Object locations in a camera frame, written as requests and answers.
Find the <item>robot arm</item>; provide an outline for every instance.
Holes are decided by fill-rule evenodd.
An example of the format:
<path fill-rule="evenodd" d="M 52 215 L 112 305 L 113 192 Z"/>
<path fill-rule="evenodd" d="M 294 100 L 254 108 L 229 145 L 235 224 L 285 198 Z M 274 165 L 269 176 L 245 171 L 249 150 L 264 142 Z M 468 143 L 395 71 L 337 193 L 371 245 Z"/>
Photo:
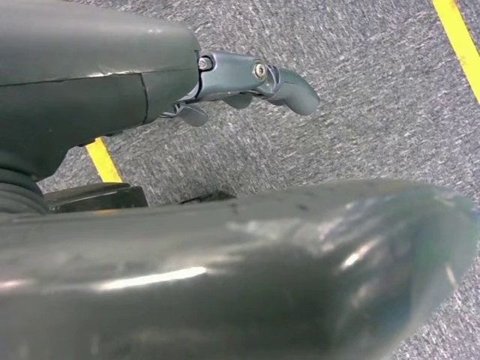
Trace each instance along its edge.
<path fill-rule="evenodd" d="M 0 217 L 0 359 L 385 359 L 472 263 L 472 208 L 378 179 Z"/>
<path fill-rule="evenodd" d="M 63 1 L 0 0 L 0 48 L 0 169 L 35 181 L 97 137 L 159 117 L 205 124 L 193 103 L 318 105 L 297 73 L 201 52 L 182 25 Z"/>

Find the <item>gray plastic cover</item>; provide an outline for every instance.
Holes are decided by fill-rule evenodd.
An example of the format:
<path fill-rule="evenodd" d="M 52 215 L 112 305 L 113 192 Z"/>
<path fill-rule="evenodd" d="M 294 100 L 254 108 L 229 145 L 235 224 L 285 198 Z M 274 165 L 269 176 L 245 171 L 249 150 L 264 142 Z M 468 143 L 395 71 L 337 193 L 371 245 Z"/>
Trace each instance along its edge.
<path fill-rule="evenodd" d="M 0 86 L 196 68 L 181 24 L 56 0 L 0 0 Z"/>
<path fill-rule="evenodd" d="M 384 359 L 472 262 L 472 210 L 374 180 L 0 217 L 0 359 Z"/>

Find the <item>screw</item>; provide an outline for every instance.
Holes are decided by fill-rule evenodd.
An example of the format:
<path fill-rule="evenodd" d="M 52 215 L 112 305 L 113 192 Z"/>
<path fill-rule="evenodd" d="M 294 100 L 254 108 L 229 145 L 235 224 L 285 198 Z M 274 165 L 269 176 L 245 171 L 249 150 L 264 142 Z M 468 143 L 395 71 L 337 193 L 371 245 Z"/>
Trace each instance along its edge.
<path fill-rule="evenodd" d="M 258 62 L 254 67 L 254 75 L 258 80 L 263 80 L 266 76 L 266 68 L 261 62 Z"/>
<path fill-rule="evenodd" d="M 214 63 L 210 58 L 207 56 L 204 56 L 202 58 L 198 59 L 198 68 L 202 71 L 211 70 L 214 67 Z"/>

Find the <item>yellow tape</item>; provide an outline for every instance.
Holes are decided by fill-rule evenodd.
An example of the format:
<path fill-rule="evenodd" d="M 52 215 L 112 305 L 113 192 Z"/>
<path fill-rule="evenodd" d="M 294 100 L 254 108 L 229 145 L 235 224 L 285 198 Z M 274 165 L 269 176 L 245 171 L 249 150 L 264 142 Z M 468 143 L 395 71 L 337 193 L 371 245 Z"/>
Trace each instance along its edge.
<path fill-rule="evenodd" d="M 103 182 L 122 182 L 102 139 L 99 137 L 86 147 Z"/>
<path fill-rule="evenodd" d="M 432 2 L 469 86 L 480 103 L 480 55 L 463 22 L 460 11 L 455 0 Z"/>

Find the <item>robotic hand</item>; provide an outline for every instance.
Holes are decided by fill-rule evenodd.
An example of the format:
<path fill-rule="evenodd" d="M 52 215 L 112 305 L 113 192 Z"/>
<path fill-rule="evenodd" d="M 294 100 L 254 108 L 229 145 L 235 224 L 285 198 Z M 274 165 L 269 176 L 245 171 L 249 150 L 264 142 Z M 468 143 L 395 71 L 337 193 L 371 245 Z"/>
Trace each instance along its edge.
<path fill-rule="evenodd" d="M 198 64 L 200 71 L 198 85 L 162 117 L 178 116 L 192 126 L 201 126 L 208 119 L 194 105 L 201 101 L 223 100 L 242 110 L 256 97 L 287 106 L 300 115 L 310 115 L 320 102 L 313 88 L 297 73 L 264 64 L 253 56 L 202 52 Z"/>

